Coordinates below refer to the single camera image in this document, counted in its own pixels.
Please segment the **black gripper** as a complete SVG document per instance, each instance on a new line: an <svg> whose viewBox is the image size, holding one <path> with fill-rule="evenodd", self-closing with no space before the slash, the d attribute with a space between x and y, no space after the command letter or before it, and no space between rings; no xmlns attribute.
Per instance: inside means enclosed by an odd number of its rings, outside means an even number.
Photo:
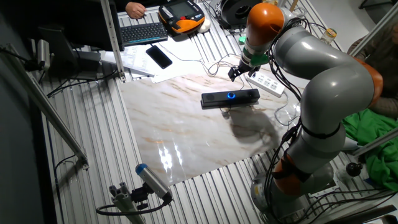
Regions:
<svg viewBox="0 0 398 224"><path fill-rule="evenodd" d="M233 82L237 77L241 75L241 73L248 72L248 77L253 77L257 71L258 67L251 67L250 65L246 64L243 60L240 60L238 67L230 68L228 76L230 80Z"/></svg>

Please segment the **operator bare hand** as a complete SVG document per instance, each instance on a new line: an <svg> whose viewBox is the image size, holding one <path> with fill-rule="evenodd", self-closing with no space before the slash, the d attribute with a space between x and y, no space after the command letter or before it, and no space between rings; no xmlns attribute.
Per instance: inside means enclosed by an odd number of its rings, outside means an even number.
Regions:
<svg viewBox="0 0 398 224"><path fill-rule="evenodd" d="M140 19L145 15L147 9L141 3L129 2L126 4L125 11L130 18Z"/></svg>

